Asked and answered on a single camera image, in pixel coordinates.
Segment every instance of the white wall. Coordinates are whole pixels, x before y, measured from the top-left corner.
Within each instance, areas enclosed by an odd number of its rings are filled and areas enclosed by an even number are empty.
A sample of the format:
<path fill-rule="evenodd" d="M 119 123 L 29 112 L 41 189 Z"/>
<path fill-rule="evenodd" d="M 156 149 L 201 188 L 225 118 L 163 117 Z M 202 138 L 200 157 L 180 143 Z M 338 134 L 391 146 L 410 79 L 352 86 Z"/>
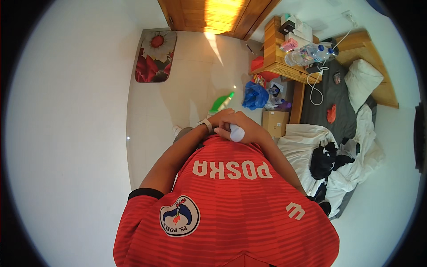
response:
<path fill-rule="evenodd" d="M 341 35 L 350 23 L 341 12 L 351 10 L 370 34 L 390 75 L 400 108 L 378 106 L 375 131 L 386 154 L 385 165 L 357 187 L 342 216 L 333 221 L 340 252 L 334 266 L 378 267 L 400 240 L 412 214 L 420 174 L 415 169 L 413 122 L 420 101 L 409 53 L 389 18 L 365 0 L 282 0 L 252 36 L 263 41 L 263 29 L 273 15 L 296 14 L 322 38 Z"/>
<path fill-rule="evenodd" d="M 412 107 L 419 101 L 416 75 L 408 51 L 390 19 L 376 12 L 366 0 L 338 0 L 333 7 L 326 0 L 282 0 L 254 32 L 251 39 L 263 42 L 264 27 L 274 15 L 295 14 L 313 27 L 313 33 L 321 40 L 345 34 L 351 27 L 341 13 L 350 10 L 359 27 L 365 28 L 378 50 L 400 106 Z"/>
<path fill-rule="evenodd" d="M 161 18 L 160 7 L 142 18 L 146 26 L 136 23 L 132 2 L 56 1 L 16 70 L 5 130 L 12 195 L 50 266 L 115 266 L 114 239 L 130 192 L 132 66 L 142 29 L 167 26 L 152 21 Z M 154 13 L 149 7 L 144 14 Z"/>
<path fill-rule="evenodd" d="M 129 17 L 143 29 L 168 28 L 157 0 L 122 0 Z"/>
<path fill-rule="evenodd" d="M 420 174 L 412 143 L 415 110 L 378 106 L 375 132 L 386 164 L 357 189 L 342 216 L 333 220 L 340 238 L 333 266 L 382 266 L 411 217 Z"/>

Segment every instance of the red bag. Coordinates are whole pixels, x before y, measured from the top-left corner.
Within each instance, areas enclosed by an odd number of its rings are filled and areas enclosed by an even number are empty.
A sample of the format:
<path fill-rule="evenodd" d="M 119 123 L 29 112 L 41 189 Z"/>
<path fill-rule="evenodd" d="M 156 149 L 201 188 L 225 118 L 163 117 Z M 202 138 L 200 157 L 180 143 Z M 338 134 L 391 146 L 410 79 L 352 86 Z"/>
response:
<path fill-rule="evenodd" d="M 254 71 L 256 69 L 258 69 L 259 67 L 262 67 L 264 65 L 264 57 L 259 56 L 256 59 L 252 60 L 251 62 L 251 71 Z M 264 79 L 266 80 L 266 82 L 271 81 L 274 78 L 279 77 L 279 74 L 273 73 L 273 72 L 269 72 L 267 70 L 258 73 L 260 74 L 262 77 L 264 77 Z"/>
<path fill-rule="evenodd" d="M 336 118 L 336 105 L 333 104 L 331 109 L 328 109 L 328 114 L 326 116 L 328 118 L 329 123 L 333 123 Z"/>

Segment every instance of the red striped shirt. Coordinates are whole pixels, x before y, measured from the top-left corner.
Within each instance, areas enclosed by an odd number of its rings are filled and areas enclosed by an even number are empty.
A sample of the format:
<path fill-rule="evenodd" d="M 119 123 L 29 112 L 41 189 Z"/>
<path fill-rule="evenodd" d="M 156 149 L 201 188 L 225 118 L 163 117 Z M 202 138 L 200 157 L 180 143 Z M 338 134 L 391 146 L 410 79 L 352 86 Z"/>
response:
<path fill-rule="evenodd" d="M 329 219 L 257 145 L 217 135 L 204 145 L 171 193 L 128 201 L 114 244 L 117 266 L 222 266 L 243 255 L 275 266 L 333 263 L 339 239 Z"/>

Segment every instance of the power outlet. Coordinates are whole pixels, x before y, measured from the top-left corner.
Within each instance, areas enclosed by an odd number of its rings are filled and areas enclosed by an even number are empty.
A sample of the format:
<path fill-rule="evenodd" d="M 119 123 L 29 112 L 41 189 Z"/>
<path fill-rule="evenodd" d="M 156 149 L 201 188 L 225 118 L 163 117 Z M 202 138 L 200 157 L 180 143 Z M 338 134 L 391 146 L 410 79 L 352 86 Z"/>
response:
<path fill-rule="evenodd" d="M 346 20 L 350 21 L 353 24 L 354 28 L 357 27 L 356 17 L 354 16 L 354 14 L 350 10 L 344 11 L 341 14 L 343 17 L 345 17 Z"/>

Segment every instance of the white blanket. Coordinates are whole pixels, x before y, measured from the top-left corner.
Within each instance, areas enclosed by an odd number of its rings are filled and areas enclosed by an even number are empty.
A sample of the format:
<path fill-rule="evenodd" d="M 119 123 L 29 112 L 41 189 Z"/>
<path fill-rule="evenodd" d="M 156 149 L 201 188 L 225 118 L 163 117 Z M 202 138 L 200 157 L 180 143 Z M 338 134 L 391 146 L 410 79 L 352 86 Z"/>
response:
<path fill-rule="evenodd" d="M 333 171 L 328 177 L 326 200 L 332 210 L 329 217 L 339 212 L 339 205 L 347 192 L 352 191 L 358 183 L 362 183 L 385 159 L 380 147 L 374 142 L 374 124 L 372 111 L 363 105 L 357 114 L 357 128 L 354 140 L 360 144 L 360 153 L 353 163 L 348 163 Z M 286 156 L 301 184 L 309 196 L 314 196 L 324 180 L 315 180 L 310 173 L 310 162 L 313 150 L 328 142 L 338 145 L 332 133 L 323 126 L 310 124 L 287 124 L 286 136 L 280 138 L 277 146 Z"/>

